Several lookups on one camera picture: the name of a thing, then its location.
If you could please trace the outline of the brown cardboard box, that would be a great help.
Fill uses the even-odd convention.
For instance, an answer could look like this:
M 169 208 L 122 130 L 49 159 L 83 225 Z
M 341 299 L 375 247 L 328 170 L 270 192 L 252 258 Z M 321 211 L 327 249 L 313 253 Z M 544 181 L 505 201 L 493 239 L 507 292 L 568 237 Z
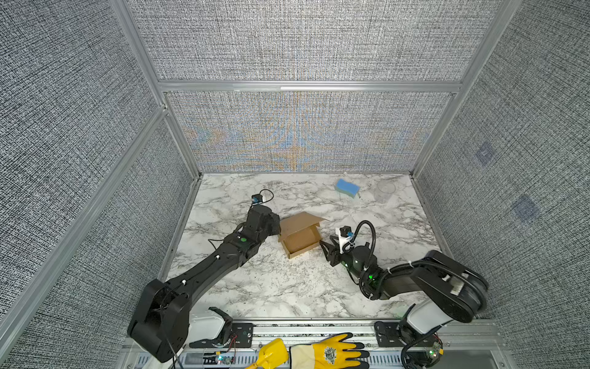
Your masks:
M 322 236 L 318 230 L 325 218 L 301 212 L 281 220 L 278 241 L 288 259 L 295 258 L 320 245 Z

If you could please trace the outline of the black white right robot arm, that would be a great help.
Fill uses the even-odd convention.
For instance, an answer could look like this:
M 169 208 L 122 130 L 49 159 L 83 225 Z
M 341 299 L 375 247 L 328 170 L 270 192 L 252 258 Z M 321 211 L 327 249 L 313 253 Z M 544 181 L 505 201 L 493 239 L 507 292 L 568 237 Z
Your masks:
M 376 324 L 381 347 L 394 341 L 409 344 L 420 338 L 420 345 L 435 341 L 427 337 L 452 321 L 470 323 L 487 308 L 489 283 L 474 270 L 436 250 L 424 258 L 391 268 L 381 268 L 369 244 L 339 245 L 332 236 L 321 241 L 321 249 L 332 267 L 342 265 L 362 295 L 370 301 L 388 300 L 410 292 L 423 292 L 427 300 L 411 306 L 394 325 Z

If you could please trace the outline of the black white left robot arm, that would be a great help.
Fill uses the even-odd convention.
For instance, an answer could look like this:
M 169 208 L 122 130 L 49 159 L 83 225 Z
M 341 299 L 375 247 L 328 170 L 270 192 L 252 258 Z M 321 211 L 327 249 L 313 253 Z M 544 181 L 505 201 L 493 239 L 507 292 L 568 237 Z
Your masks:
M 144 288 L 128 326 L 128 336 L 161 363 L 178 354 L 189 336 L 191 309 L 218 281 L 255 256 L 270 236 L 281 233 L 280 217 L 254 205 L 247 219 L 207 258 L 168 281 Z

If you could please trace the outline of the blue green sponge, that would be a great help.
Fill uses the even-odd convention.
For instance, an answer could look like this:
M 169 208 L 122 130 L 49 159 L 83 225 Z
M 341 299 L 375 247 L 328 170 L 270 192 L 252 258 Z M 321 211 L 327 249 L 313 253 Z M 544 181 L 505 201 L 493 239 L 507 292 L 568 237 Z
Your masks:
M 360 191 L 360 187 L 341 178 L 336 182 L 335 190 L 351 198 L 355 198 Z

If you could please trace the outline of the clear round plastic lid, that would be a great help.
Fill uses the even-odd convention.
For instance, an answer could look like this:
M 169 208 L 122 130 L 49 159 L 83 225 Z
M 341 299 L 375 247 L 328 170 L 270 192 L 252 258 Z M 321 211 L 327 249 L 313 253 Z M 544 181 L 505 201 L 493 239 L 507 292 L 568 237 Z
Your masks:
M 377 184 L 376 190 L 378 190 L 378 192 L 381 194 L 392 195 L 396 192 L 395 181 L 382 180 Z

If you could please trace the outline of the yellow black work glove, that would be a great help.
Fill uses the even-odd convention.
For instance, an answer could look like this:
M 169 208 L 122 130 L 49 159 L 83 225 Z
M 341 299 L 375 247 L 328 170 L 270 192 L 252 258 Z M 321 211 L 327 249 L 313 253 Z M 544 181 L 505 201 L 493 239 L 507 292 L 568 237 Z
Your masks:
M 292 369 L 368 369 L 364 361 L 370 352 L 361 342 L 351 341 L 350 332 L 334 335 L 312 344 L 298 344 L 290 347 L 290 368 Z

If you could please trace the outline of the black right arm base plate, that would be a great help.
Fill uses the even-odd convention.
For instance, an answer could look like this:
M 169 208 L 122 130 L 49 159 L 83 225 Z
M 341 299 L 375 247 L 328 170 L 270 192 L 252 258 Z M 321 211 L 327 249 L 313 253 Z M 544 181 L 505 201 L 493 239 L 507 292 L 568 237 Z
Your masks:
M 373 325 L 379 347 L 403 347 L 416 341 L 414 347 L 433 347 L 441 340 L 436 334 L 426 336 L 406 321 L 377 321 Z

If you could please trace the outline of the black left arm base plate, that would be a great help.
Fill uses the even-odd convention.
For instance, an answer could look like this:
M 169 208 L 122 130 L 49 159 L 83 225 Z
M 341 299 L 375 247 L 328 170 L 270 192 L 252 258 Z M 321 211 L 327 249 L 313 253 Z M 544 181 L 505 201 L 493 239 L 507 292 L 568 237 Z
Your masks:
M 223 310 L 210 307 L 193 318 L 188 331 L 187 343 L 191 348 L 229 349 L 251 348 L 254 325 L 236 323 Z

